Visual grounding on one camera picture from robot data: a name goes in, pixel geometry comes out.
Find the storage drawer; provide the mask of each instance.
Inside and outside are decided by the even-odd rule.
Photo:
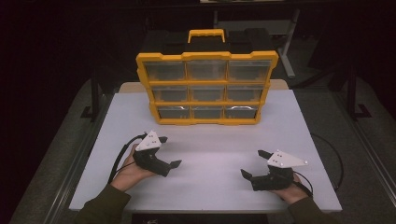
[[[185,79],[183,62],[144,62],[144,65],[150,81]]]
[[[260,81],[268,75],[271,61],[229,61],[229,81]]]
[[[187,74],[191,80],[221,80],[225,78],[226,61],[193,60],[187,62]]]
[[[226,119],[255,119],[258,107],[255,105],[226,106],[224,117]]]
[[[192,117],[194,119],[221,119],[222,108],[222,106],[218,105],[192,106]]]
[[[227,101],[260,101],[263,85],[228,85]]]
[[[189,119],[190,109],[188,106],[158,106],[161,119]]]
[[[187,86],[153,86],[152,92],[158,102],[187,101]]]
[[[224,86],[190,86],[191,101],[222,101]]]

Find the sleeve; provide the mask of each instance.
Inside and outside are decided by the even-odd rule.
[[[320,211],[309,197],[289,206],[289,211],[296,224],[339,224],[335,218]]]
[[[122,211],[130,199],[130,195],[106,185],[96,198],[84,204],[75,218],[75,223],[120,223]]]

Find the gray carpet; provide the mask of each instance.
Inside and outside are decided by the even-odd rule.
[[[317,70],[306,67],[315,44],[313,40],[295,40],[290,46],[289,56],[297,77],[288,79],[280,64],[273,78],[283,78],[293,85],[317,73]],[[343,105],[345,90],[339,93],[328,91],[326,84],[329,78],[325,77],[309,88],[297,90],[295,95],[334,185],[340,180],[341,166],[332,147],[341,155],[345,166],[344,181],[337,191],[343,211],[332,215],[342,223],[396,223],[395,205],[377,177],[366,152],[367,147],[356,133],[358,125],[389,175],[396,178],[395,120],[376,100],[371,88],[359,80],[357,101],[365,104],[373,117],[351,121]],[[96,122],[90,122],[80,117],[85,106],[91,104],[90,94],[90,82],[87,81],[71,105],[11,223],[72,223],[76,212],[69,211],[67,207],[111,100],[111,96],[101,99],[102,114]],[[76,161],[76,155],[81,155],[81,159]],[[130,223],[130,218],[131,214],[126,213],[122,223]],[[292,223],[287,212],[269,215],[269,220],[274,224]]]

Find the table surface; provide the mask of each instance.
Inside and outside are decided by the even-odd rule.
[[[341,205],[320,160],[293,91],[271,90],[257,125],[159,125],[149,112],[145,92],[115,94],[69,208],[79,210],[105,186],[122,146],[155,130],[167,136],[160,160],[182,160],[168,177],[154,176],[127,191],[126,210],[135,213],[273,213],[287,205],[275,194],[253,191],[240,169],[267,175],[259,149],[288,152],[309,165],[294,168],[314,188],[314,200],[325,212]]]

